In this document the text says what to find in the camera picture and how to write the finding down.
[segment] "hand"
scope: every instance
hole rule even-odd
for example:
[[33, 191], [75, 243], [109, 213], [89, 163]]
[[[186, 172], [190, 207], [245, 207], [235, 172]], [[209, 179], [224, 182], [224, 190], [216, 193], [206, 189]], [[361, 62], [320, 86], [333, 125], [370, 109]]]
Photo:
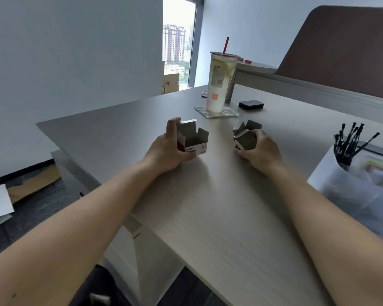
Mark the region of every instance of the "hand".
[[278, 145], [263, 130], [251, 130], [257, 138], [257, 145], [252, 150], [240, 150], [238, 154], [250, 161], [251, 165], [269, 176], [272, 171], [283, 166]]
[[181, 162], [189, 161], [196, 157], [195, 153], [183, 152], [177, 149], [177, 126], [180, 117], [172, 118], [166, 126], [166, 133], [158, 136], [152, 143], [145, 157], [145, 161], [153, 164], [158, 174], [173, 170]]

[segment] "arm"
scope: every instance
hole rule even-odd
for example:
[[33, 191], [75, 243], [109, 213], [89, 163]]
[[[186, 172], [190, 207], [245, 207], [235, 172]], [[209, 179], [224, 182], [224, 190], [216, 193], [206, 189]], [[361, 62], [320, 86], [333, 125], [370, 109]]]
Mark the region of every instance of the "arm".
[[142, 192], [195, 154], [177, 150], [168, 121], [143, 160], [32, 229], [0, 254], [0, 305], [67, 305]]
[[275, 184], [323, 283], [337, 305], [383, 305], [383, 240], [328, 201], [283, 162], [262, 130], [238, 153]]

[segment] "brown partition panel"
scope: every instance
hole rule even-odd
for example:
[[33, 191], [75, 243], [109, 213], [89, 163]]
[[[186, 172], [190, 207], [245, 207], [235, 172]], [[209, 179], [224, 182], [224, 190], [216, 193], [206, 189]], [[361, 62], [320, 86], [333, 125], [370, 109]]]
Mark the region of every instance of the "brown partition panel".
[[276, 74], [383, 98], [383, 8], [315, 8]]

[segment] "drink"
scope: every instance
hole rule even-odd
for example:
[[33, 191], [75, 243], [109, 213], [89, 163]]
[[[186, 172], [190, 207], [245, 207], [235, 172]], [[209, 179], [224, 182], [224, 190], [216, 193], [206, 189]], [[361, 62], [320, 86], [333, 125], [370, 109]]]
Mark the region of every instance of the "drink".
[[236, 55], [211, 52], [206, 105], [209, 112], [221, 113], [238, 58]]

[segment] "table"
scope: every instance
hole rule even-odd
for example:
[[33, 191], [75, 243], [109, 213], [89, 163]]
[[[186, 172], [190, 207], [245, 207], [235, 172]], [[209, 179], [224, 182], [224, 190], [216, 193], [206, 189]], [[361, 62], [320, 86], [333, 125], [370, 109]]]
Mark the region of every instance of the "table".
[[[133, 210], [229, 305], [331, 305], [332, 301], [270, 181], [235, 152], [236, 118], [205, 119], [197, 87], [38, 124], [100, 184], [140, 160], [174, 116], [209, 131], [207, 153], [158, 178]], [[262, 123], [286, 164], [307, 178], [341, 123], [363, 122], [363, 137], [383, 125], [239, 85], [230, 106], [265, 103], [245, 113]]]

